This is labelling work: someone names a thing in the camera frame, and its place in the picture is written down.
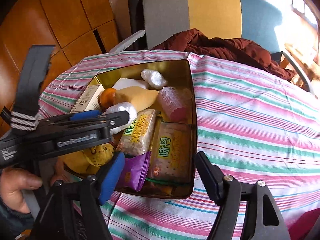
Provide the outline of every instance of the brown jacket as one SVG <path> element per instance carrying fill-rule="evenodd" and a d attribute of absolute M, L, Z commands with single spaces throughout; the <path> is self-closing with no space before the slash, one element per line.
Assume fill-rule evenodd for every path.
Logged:
<path fill-rule="evenodd" d="M 197 29 L 174 34 L 153 49 L 193 52 L 198 55 L 235 61 L 265 70 L 288 81 L 296 74 L 293 70 L 280 68 L 277 62 L 271 60 L 269 51 L 254 41 L 242 38 L 209 40 Z"/>

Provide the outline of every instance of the striped strap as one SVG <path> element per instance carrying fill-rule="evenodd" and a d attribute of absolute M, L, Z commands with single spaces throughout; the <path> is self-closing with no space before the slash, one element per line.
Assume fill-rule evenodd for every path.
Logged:
<path fill-rule="evenodd" d="M 19 112 L 12 111 L 10 126 L 15 129 L 24 131 L 34 131 L 39 123 L 39 113 L 36 116 L 22 114 Z"/>

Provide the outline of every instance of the blue cushion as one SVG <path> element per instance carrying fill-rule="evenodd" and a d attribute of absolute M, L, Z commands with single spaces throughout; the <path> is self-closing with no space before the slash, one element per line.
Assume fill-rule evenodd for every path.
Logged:
<path fill-rule="evenodd" d="M 240 0 L 242 38 L 255 41 L 270 53 L 282 51 L 283 45 L 275 32 L 282 24 L 282 12 L 265 0 Z"/>

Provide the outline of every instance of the white box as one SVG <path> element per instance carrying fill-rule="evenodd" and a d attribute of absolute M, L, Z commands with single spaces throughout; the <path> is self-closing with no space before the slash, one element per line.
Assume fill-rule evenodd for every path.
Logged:
<path fill-rule="evenodd" d="M 120 78 L 116 84 L 113 85 L 112 88 L 116 90 L 120 90 L 122 88 L 128 88 L 128 87 L 133 87 L 133 86 L 138 86 L 141 88 L 147 89 L 149 87 L 148 82 L 144 80 L 136 80 L 136 79 L 131 79 L 131 78 Z"/>
<path fill-rule="evenodd" d="M 101 110 L 101 106 L 99 105 L 99 96 L 103 91 L 104 88 L 101 84 L 87 87 L 71 109 L 70 113 Z"/>

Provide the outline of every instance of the wooden cabinet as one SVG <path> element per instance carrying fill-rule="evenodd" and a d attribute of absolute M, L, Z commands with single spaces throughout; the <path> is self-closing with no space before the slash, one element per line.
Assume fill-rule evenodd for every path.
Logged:
<path fill-rule="evenodd" d="M 88 32 L 63 49 L 71 65 L 77 64 L 84 57 L 101 54 L 101 49 L 93 32 Z"/>
<path fill-rule="evenodd" d="M 18 0 L 2 25 L 0 38 L 19 69 L 33 44 L 55 44 L 39 0 Z"/>
<path fill-rule="evenodd" d="M 81 0 L 91 28 L 114 19 L 109 0 Z"/>
<path fill-rule="evenodd" d="M 101 37 L 103 46 L 109 52 L 114 46 L 119 43 L 118 32 L 115 20 L 105 23 L 97 28 Z"/>
<path fill-rule="evenodd" d="M 46 78 L 42 84 L 42 91 L 61 73 L 71 68 L 69 61 L 64 55 L 63 51 L 59 51 L 51 58 L 51 66 Z"/>
<path fill-rule="evenodd" d="M 0 25 L 0 111 L 12 107 L 20 70 L 33 44 L 56 46 L 43 90 L 84 57 L 109 51 L 118 42 L 108 0 L 17 0 Z M 8 128 L 0 118 L 0 135 Z"/>
<path fill-rule="evenodd" d="M 40 1 L 62 48 L 90 30 L 81 0 Z"/>

